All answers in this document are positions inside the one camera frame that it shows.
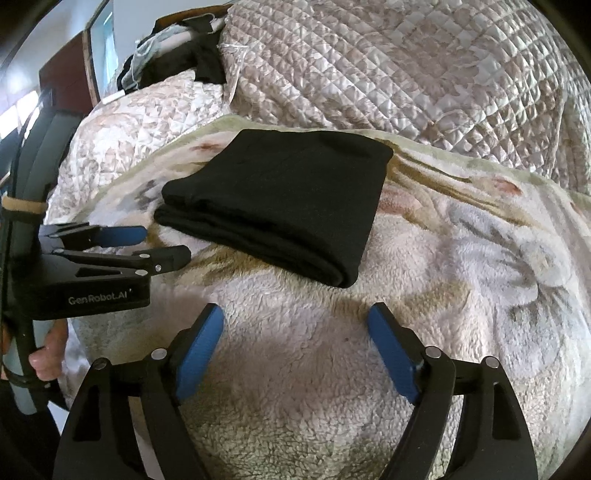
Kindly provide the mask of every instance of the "black folded cloth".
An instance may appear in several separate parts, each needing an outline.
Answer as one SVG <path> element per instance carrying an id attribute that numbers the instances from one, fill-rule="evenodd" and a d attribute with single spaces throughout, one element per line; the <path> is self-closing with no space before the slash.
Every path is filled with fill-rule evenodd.
<path id="1" fill-rule="evenodd" d="M 164 186 L 154 219 L 350 287 L 391 157 L 386 145 L 346 132 L 242 130 L 201 170 Z"/>
<path id="2" fill-rule="evenodd" d="M 146 88 L 154 83 L 184 72 L 195 69 L 195 82 L 226 83 L 226 74 L 217 43 L 221 30 L 215 33 L 200 34 L 196 38 L 163 53 L 150 60 L 142 71 L 139 88 Z"/>

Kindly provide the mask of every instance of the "white fabric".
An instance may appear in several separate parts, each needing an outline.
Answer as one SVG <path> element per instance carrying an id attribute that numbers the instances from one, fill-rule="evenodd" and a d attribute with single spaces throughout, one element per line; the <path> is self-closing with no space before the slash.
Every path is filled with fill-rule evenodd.
<path id="1" fill-rule="evenodd" d="M 232 111 L 376 128 L 591 193 L 591 85 L 527 0 L 240 0 Z"/>
<path id="2" fill-rule="evenodd" d="M 192 129 L 229 113 L 245 49 L 222 45 L 227 83 L 195 82 L 188 70 L 99 104 L 76 131 L 49 199 L 47 223 L 76 213 L 119 175 Z"/>

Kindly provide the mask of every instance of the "white fluffy blanket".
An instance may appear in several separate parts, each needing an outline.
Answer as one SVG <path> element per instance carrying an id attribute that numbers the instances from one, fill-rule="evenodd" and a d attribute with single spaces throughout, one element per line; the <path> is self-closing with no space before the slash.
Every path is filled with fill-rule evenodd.
<path id="1" fill-rule="evenodd" d="M 369 307 L 384 301 L 426 345 L 501 360 L 547 479 L 591 413 L 589 198 L 535 174 L 360 131 L 390 141 L 395 154 L 359 280 L 330 288 L 153 222 L 162 185 L 201 168 L 242 128 L 264 127 L 228 116 L 185 135 L 77 217 L 142 224 L 149 247 L 186 244 L 193 254 L 187 268 L 152 279 L 149 308 L 75 319 L 89 358 L 142 358 L 216 302 L 226 329 L 181 409 L 212 477 L 374 479 L 411 413 L 366 331 Z M 69 377 L 67 388 L 78 381 Z M 444 473 L 459 408 L 433 478 Z"/>

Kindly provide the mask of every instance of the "finger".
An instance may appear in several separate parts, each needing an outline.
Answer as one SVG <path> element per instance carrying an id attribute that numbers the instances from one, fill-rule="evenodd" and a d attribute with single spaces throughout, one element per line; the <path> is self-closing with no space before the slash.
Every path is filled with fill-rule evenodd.
<path id="1" fill-rule="evenodd" d="M 45 338 L 45 346 L 29 355 L 29 363 L 37 372 L 37 376 L 44 371 L 51 371 L 53 375 L 55 369 L 61 372 L 67 338 L 67 321 L 57 320 Z"/>
<path id="2" fill-rule="evenodd" d="M 63 356 L 67 340 L 68 322 L 66 320 L 56 320 L 53 328 L 45 337 L 44 345 L 49 352 Z"/>
<path id="3" fill-rule="evenodd" d="M 59 367 L 46 368 L 37 371 L 37 377 L 44 382 L 55 380 L 61 375 L 61 365 Z"/>
<path id="4" fill-rule="evenodd" d="M 61 368 L 62 359 L 63 357 L 60 355 L 53 355 L 44 348 L 29 355 L 29 363 L 37 373 L 43 370 Z"/>
<path id="5" fill-rule="evenodd" d="M 8 329 L 6 325 L 2 324 L 2 354 L 6 355 L 8 353 L 8 349 L 10 348 L 10 340 L 12 337 L 10 333 L 8 333 Z"/>

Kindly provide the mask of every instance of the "window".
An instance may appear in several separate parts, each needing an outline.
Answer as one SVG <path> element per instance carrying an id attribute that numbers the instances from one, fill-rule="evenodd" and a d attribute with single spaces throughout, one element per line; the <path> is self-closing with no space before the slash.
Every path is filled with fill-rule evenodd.
<path id="1" fill-rule="evenodd" d="M 105 20 L 103 29 L 105 32 L 105 78 L 103 80 L 103 85 L 106 88 L 119 66 L 119 59 L 117 57 L 117 52 L 115 51 L 115 33 L 113 29 L 112 11 Z"/>
<path id="2" fill-rule="evenodd" d="M 31 113 L 31 121 L 27 126 L 25 138 L 28 137 L 31 127 L 37 117 L 39 116 L 39 108 L 37 102 L 39 101 L 39 94 L 33 90 L 25 96 L 21 97 L 15 105 L 10 107 L 6 112 L 0 115 L 0 139 L 6 137 L 15 128 L 21 128 Z"/>
<path id="3" fill-rule="evenodd" d="M 0 138 L 7 137 L 15 128 L 18 128 L 18 113 L 16 105 L 13 105 L 0 115 Z"/>

